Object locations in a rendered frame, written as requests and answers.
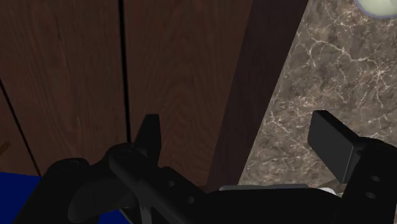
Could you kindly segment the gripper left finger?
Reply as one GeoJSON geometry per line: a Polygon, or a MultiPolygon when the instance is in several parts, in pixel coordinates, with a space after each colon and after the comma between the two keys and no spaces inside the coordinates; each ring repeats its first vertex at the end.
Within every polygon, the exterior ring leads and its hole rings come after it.
{"type": "Polygon", "coordinates": [[[170,167],[160,168],[160,118],[146,115],[134,142],[52,164],[12,224],[98,224],[101,214],[129,209],[133,224],[204,224],[205,193],[170,167]]]}

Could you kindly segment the pale bowl with blue rim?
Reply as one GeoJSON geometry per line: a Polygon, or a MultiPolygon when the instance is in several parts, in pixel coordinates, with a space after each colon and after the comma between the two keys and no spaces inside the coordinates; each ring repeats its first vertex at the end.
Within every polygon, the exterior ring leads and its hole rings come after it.
{"type": "Polygon", "coordinates": [[[354,0],[358,8],[374,18],[397,18],[397,0],[354,0]]]}

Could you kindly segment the blue robot stand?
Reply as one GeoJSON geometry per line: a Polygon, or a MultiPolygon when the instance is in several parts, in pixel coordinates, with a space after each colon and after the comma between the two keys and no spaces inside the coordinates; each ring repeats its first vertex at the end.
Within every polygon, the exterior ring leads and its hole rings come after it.
{"type": "MultiPolygon", "coordinates": [[[[0,224],[12,224],[32,191],[39,176],[0,172],[0,224]]],[[[97,224],[130,224],[119,211],[102,214],[97,224]]]]}

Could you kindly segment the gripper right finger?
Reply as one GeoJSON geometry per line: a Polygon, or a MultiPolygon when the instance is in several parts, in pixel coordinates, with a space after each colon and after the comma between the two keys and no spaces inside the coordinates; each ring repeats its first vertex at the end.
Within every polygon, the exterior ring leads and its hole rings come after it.
{"type": "Polygon", "coordinates": [[[360,137],[326,110],[315,110],[308,144],[346,185],[333,224],[393,224],[397,208],[397,147],[360,137]]]}

